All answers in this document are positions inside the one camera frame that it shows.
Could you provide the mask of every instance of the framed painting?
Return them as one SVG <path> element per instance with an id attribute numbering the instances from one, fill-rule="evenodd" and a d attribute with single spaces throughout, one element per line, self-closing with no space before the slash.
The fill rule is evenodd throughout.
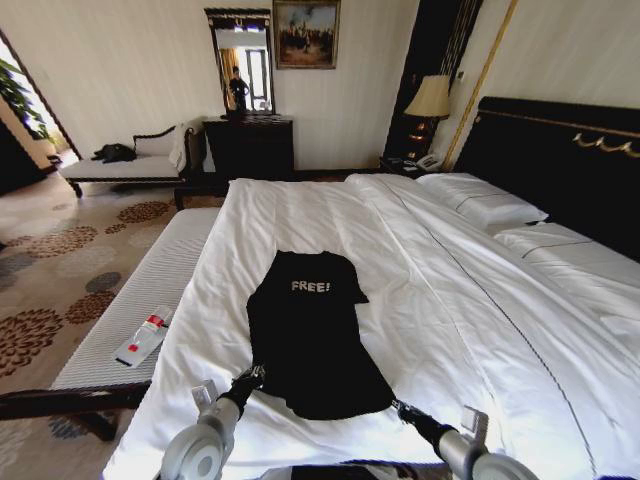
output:
<path id="1" fill-rule="evenodd" d="M 336 68 L 340 0 L 273 0 L 276 66 Z"/>

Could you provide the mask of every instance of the floral carpet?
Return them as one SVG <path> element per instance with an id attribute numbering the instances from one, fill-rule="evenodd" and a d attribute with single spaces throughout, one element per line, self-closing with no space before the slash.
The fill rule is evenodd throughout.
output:
<path id="1" fill-rule="evenodd" d="M 51 385 L 176 212 L 171 187 L 82 187 L 55 173 L 0 197 L 0 394 Z M 131 416 L 113 442 L 65 418 L 0 422 L 0 478 L 99 478 Z"/>

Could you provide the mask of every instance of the mirror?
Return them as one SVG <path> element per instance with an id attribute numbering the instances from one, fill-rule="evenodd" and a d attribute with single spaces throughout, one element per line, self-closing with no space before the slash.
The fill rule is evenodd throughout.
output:
<path id="1" fill-rule="evenodd" d="M 227 114 L 276 113 L 271 74 L 271 12 L 205 9 Z"/>

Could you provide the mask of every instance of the telephone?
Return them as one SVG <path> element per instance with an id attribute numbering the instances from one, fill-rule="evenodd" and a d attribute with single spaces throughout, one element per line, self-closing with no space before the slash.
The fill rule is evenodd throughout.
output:
<path id="1" fill-rule="evenodd" d="M 425 172 L 437 172 L 442 164 L 441 160 L 436 160 L 434 154 L 425 155 L 420 160 L 416 161 L 416 166 L 420 167 Z"/>

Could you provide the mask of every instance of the white upholstered bench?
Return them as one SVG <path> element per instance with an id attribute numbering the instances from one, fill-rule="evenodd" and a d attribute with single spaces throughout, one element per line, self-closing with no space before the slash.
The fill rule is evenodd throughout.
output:
<path id="1" fill-rule="evenodd" d="M 59 170 L 76 196 L 79 183 L 185 183 L 202 171 L 206 155 L 202 122 L 180 123 L 154 135 L 134 135 L 138 157 L 130 162 L 80 160 Z"/>
<path id="2" fill-rule="evenodd" d="M 113 360 L 113 352 L 158 305 L 175 311 L 219 210 L 178 212 L 67 361 L 51 389 L 0 396 L 0 419 L 65 415 L 102 440 L 111 440 L 116 425 L 96 412 L 138 406 L 151 382 L 159 348 L 135 369 Z"/>

